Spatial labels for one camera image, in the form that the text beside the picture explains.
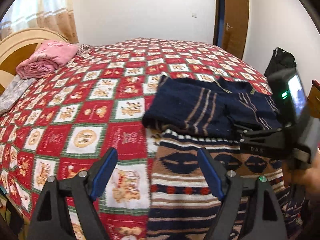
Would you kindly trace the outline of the right hand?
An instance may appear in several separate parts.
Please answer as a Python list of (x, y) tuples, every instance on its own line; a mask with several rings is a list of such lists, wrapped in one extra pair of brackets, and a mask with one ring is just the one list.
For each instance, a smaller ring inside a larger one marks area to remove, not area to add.
[(282, 172), (285, 186), (290, 184), (304, 186), (308, 195), (319, 198), (319, 148), (310, 168), (293, 171), (289, 169), (287, 163), (283, 163)]

